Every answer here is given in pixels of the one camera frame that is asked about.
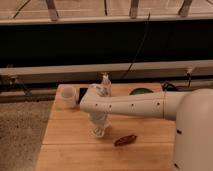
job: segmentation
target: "black panel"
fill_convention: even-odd
[[[131,62],[146,22],[0,26],[0,67]],[[137,62],[213,59],[213,20],[158,21]]]

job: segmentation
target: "wooden table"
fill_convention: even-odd
[[[58,87],[37,163],[37,171],[170,171],[175,123],[163,119],[110,115],[111,127],[103,139],[91,133],[88,114],[69,109],[59,98]],[[159,84],[112,84],[112,96],[128,95]],[[138,136],[133,144],[114,147],[122,136]]]

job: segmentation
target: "small brown toy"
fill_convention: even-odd
[[[137,136],[136,135],[128,135],[122,138],[119,138],[114,142],[114,146],[123,146],[127,144],[131,144],[136,140]]]

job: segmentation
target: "concrete floor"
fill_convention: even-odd
[[[1,0],[0,19],[11,19],[27,0]],[[54,0],[60,18],[104,17],[104,0]],[[107,0],[108,15],[129,15],[131,0]],[[139,15],[176,15],[183,0],[140,0]],[[213,13],[213,5],[207,0],[193,0],[190,13]],[[45,0],[31,0],[17,19],[49,18]]]
[[[0,104],[0,171],[34,171],[52,101]]]

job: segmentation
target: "black cable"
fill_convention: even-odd
[[[213,2],[210,0],[206,0],[209,4],[213,5]]]
[[[27,5],[27,4],[29,4],[30,3],[30,1],[31,0],[27,0],[17,11],[16,11],[16,13],[13,15],[13,19],[15,19],[18,15],[19,15],[19,13],[22,11],[22,9]]]
[[[187,73],[187,77],[188,77],[188,80],[189,80],[188,87],[190,87],[191,86],[191,81],[192,81],[191,74]]]
[[[124,78],[127,76],[127,74],[129,73],[129,71],[131,70],[133,64],[134,64],[135,61],[137,60],[138,55],[140,54],[141,50],[143,49],[143,46],[144,46],[146,37],[147,37],[147,35],[148,35],[148,31],[149,31],[150,16],[151,16],[151,14],[149,13],[148,18],[147,18],[147,22],[146,22],[145,32],[144,32],[143,38],[142,38],[142,40],[141,40],[141,42],[140,42],[140,44],[139,44],[139,47],[138,47],[138,49],[137,49],[137,51],[136,51],[136,54],[135,54],[135,56],[134,56],[134,58],[133,58],[133,60],[132,60],[132,62],[131,62],[131,64],[130,64],[129,68],[128,68],[128,69],[126,70],[126,72],[121,76],[121,79],[124,79]]]
[[[107,0],[104,0],[104,11],[105,11],[105,15],[108,15],[108,9],[107,9]]]

